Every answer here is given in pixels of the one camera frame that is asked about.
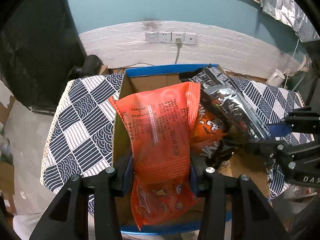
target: electrical outlet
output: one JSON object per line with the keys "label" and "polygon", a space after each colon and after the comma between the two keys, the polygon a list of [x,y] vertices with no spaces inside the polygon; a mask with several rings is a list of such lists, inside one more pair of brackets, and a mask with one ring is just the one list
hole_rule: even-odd
{"label": "electrical outlet", "polygon": [[171,42],[171,32],[159,32],[159,42]]}
{"label": "electrical outlet", "polygon": [[186,33],[184,36],[184,43],[196,44],[197,43],[197,34],[195,33]]}
{"label": "electrical outlet", "polygon": [[158,32],[147,32],[146,41],[149,43],[158,43],[159,42],[159,33]]}
{"label": "electrical outlet", "polygon": [[176,39],[181,39],[181,42],[184,43],[185,33],[172,32],[172,42],[176,43]]}

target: screw head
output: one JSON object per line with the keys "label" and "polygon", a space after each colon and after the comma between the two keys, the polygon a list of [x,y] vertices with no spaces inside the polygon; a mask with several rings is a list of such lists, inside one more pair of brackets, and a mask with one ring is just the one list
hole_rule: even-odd
{"label": "screw head", "polygon": [[278,150],[282,150],[283,148],[284,148],[283,144],[279,144],[279,145],[277,146],[277,149],[278,149]]}
{"label": "screw head", "polygon": [[295,168],[295,166],[296,166],[296,163],[295,163],[295,162],[290,162],[290,163],[288,164],[288,167],[289,167],[289,169],[291,169],[291,170],[293,170],[293,169]]}
{"label": "screw head", "polygon": [[206,168],[205,168],[205,171],[206,171],[207,173],[214,173],[216,170],[215,170],[214,168],[212,168],[212,167],[206,167]]}
{"label": "screw head", "polygon": [[113,173],[116,169],[114,167],[106,168],[106,173]]}
{"label": "screw head", "polygon": [[78,179],[79,179],[79,175],[77,175],[77,174],[74,174],[74,175],[71,176],[71,180],[72,181],[76,181]]}
{"label": "screw head", "polygon": [[248,175],[242,174],[241,179],[244,181],[248,181],[250,179],[250,177]]}

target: silver curtain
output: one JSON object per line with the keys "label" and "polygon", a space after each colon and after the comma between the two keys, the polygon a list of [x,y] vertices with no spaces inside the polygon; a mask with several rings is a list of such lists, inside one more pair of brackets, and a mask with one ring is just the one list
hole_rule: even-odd
{"label": "silver curtain", "polygon": [[319,39],[313,25],[294,0],[260,0],[262,11],[289,25],[301,42]]}

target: blue wall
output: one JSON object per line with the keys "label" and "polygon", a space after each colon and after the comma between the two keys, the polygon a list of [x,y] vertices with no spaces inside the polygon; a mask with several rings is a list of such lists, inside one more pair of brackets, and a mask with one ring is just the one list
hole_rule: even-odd
{"label": "blue wall", "polygon": [[[197,22],[245,33],[293,54],[293,30],[260,11],[251,0],[68,0],[76,28],[96,28],[143,20]],[[295,58],[302,62],[299,45]]]}

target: orange snack package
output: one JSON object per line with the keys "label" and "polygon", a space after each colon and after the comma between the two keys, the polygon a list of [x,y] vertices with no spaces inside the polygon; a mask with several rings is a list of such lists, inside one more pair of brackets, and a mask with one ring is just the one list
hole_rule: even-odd
{"label": "orange snack package", "polygon": [[193,82],[109,98],[131,141],[131,209],[139,229],[177,218],[197,202],[188,176],[199,101],[200,85]]}
{"label": "orange snack package", "polygon": [[200,104],[198,116],[191,133],[191,149],[196,155],[210,159],[219,147],[221,139],[226,135],[223,130],[223,122],[205,110]]}

